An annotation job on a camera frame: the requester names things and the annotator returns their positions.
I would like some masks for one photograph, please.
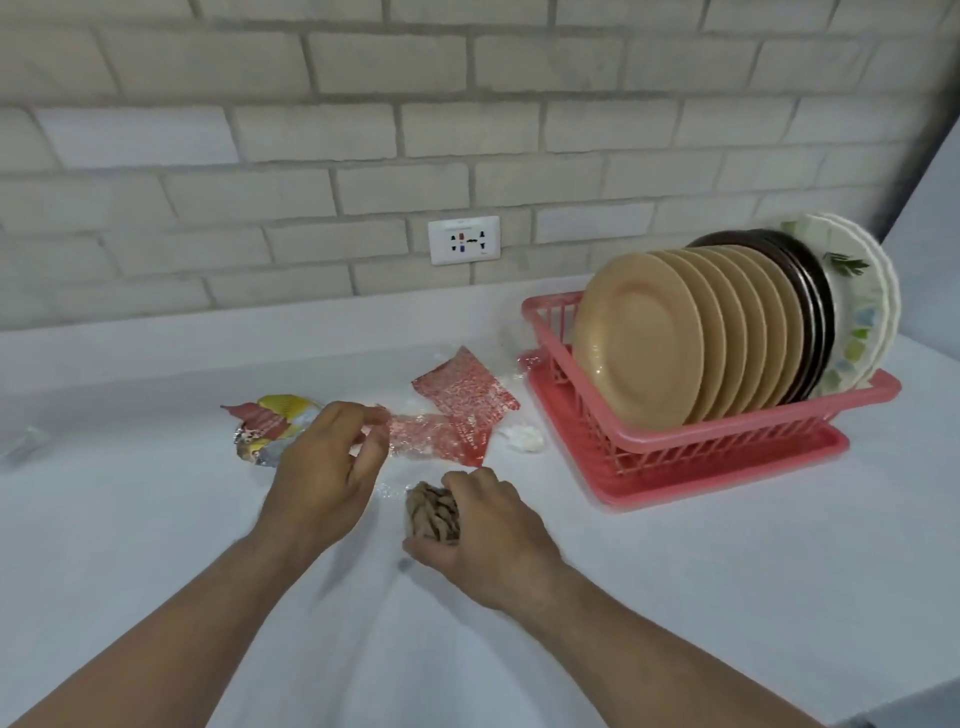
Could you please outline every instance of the right hand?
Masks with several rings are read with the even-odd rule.
[[[515,618],[524,605],[549,598],[566,564],[543,520],[513,484],[490,468],[447,473],[442,483],[460,509],[460,543],[411,538],[404,550],[474,601]]]

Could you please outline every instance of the outlet cover plate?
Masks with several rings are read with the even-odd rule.
[[[500,218],[435,220],[427,225],[434,265],[496,260],[500,257]]]

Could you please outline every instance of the plastic dish rack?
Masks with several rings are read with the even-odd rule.
[[[892,400],[900,382],[878,371],[870,386],[665,432],[623,425],[573,360],[565,338],[583,291],[537,296],[523,317],[540,342],[528,381],[588,486],[603,502],[637,508],[781,473],[846,451],[838,414]]]

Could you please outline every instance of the dried mushroom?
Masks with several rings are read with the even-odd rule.
[[[419,483],[407,491],[407,535],[456,544],[460,541],[460,510],[446,489]]]

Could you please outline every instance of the beige plate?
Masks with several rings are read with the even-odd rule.
[[[724,245],[715,250],[720,255],[725,255],[737,268],[747,274],[763,306],[763,318],[767,323],[767,355],[764,359],[760,383],[744,409],[744,412],[754,412],[766,404],[780,383],[783,361],[786,359],[786,313],[783,311],[777,286],[757,263],[741,252],[747,250],[746,248]]]
[[[704,327],[704,376],[700,382],[700,394],[693,405],[693,411],[686,418],[688,425],[700,423],[707,416],[717,399],[720,385],[723,383],[724,369],[727,366],[727,333],[724,329],[723,314],[716,294],[707,283],[707,279],[696,267],[682,255],[672,251],[650,253],[669,265],[684,279],[686,287],[693,294],[700,312],[700,321]]]
[[[747,363],[747,319],[743,315],[743,306],[736,297],[736,291],[733,290],[733,284],[727,280],[727,277],[720,272],[713,263],[704,255],[700,255],[700,250],[685,249],[674,251],[690,265],[700,271],[701,275],[707,279],[713,294],[720,303],[720,314],[723,316],[724,331],[727,335],[727,361],[723,370],[723,381],[720,384],[720,391],[717,392],[713,406],[710,408],[705,420],[716,420],[723,417],[724,413],[730,409],[736,393],[740,391],[740,383],[743,381],[743,370]]]
[[[746,273],[720,253],[718,248],[697,248],[697,253],[705,255],[733,285],[747,320],[747,364],[743,370],[743,381],[740,382],[740,389],[733,398],[730,409],[722,415],[732,417],[746,411],[763,378],[767,359],[767,320],[763,314],[760,296]]]
[[[609,262],[580,301],[573,358],[624,425],[681,426],[704,373],[700,314],[684,280],[646,253]]]
[[[797,377],[797,372],[800,370],[801,362],[804,359],[804,314],[801,310],[800,299],[797,296],[797,291],[790,283],[790,279],[777,263],[753,248],[744,248],[742,245],[733,247],[736,248],[738,253],[744,254],[760,266],[763,272],[770,277],[770,280],[777,286],[780,303],[783,304],[783,313],[786,315],[786,356],[783,358],[783,371],[780,373],[780,381],[774,387],[773,393],[762,405],[763,408],[776,407],[787,390],[790,389],[790,385]]]

